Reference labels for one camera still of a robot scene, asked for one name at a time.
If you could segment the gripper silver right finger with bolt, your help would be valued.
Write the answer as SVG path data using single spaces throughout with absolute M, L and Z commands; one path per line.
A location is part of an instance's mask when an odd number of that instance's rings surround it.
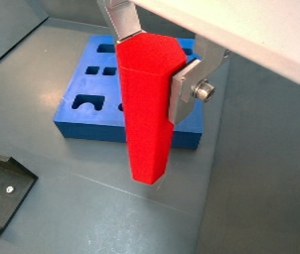
M 169 120 L 174 125 L 193 111 L 197 99 L 204 103 L 212 99 L 216 88 L 209 77 L 232 55 L 227 48 L 200 35 L 196 35 L 194 52 L 200 57 L 186 63 L 172 79 Z

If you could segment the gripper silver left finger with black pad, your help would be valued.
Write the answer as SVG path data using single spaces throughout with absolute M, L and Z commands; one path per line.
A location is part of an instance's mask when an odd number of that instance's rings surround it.
M 130 0 L 97 0 L 97 4 L 115 43 L 143 33 L 135 4 Z

